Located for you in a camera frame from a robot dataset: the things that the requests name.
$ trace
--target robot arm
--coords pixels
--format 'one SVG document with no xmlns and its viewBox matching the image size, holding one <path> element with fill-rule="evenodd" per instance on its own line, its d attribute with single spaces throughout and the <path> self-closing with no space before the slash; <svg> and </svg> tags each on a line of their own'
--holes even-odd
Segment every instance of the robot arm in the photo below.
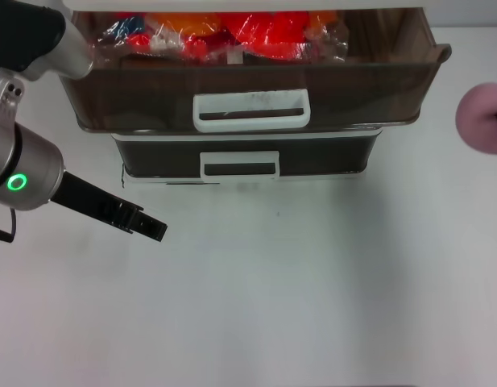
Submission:
<svg viewBox="0 0 497 387">
<path fill-rule="evenodd" d="M 22 30 L 20 34 L 15 31 L 14 39 L 32 35 L 19 45 L 0 41 L 0 203 L 11 208 L 13 229 L 11 234 L 0 231 L 0 240 L 13 241 L 15 210 L 34 210 L 48 202 L 123 231 L 162 240 L 167 230 L 164 223 L 145 215 L 141 207 L 66 172 L 54 144 L 15 122 L 24 84 L 11 72 L 36 80 L 50 69 L 80 78 L 89 73 L 93 61 L 83 37 L 60 12 L 0 0 L 0 23 L 10 24 L 11 20 Z M 32 20 L 37 28 L 24 30 L 24 23 Z"/>
</svg>

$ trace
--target black cable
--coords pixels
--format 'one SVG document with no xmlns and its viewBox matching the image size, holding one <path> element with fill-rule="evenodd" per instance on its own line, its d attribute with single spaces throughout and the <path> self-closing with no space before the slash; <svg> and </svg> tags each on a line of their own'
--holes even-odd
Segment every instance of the black cable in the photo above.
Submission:
<svg viewBox="0 0 497 387">
<path fill-rule="evenodd" d="M 12 232 L 9 234 L 8 232 L 0 230 L 0 240 L 7 243 L 14 242 L 15 232 L 17 230 L 17 218 L 15 217 L 15 210 L 13 208 L 10 208 L 10 213 L 12 215 Z"/>
<path fill-rule="evenodd" d="M 10 208 L 10 214 L 12 215 L 12 232 L 10 233 L 10 242 L 14 242 L 15 239 L 15 232 L 17 230 L 17 218 L 15 217 L 15 210 L 13 208 Z"/>
</svg>

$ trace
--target pink object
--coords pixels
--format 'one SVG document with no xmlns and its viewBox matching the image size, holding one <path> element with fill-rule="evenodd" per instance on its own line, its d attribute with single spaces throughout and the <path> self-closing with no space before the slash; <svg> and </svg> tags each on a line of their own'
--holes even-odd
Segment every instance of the pink object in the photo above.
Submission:
<svg viewBox="0 0 497 387">
<path fill-rule="evenodd" d="M 456 114 L 459 134 L 472 148 L 497 155 L 497 84 L 474 87 Z"/>
</svg>

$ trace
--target clear plastic bag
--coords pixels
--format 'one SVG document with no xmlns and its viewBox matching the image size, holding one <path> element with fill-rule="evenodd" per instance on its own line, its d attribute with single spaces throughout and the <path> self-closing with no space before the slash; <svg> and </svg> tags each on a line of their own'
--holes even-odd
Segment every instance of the clear plastic bag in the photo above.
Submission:
<svg viewBox="0 0 497 387">
<path fill-rule="evenodd" d="M 348 29 L 337 11 L 122 13 L 97 38 L 105 58 L 130 54 L 242 64 L 243 56 L 317 63 L 344 61 Z"/>
</svg>

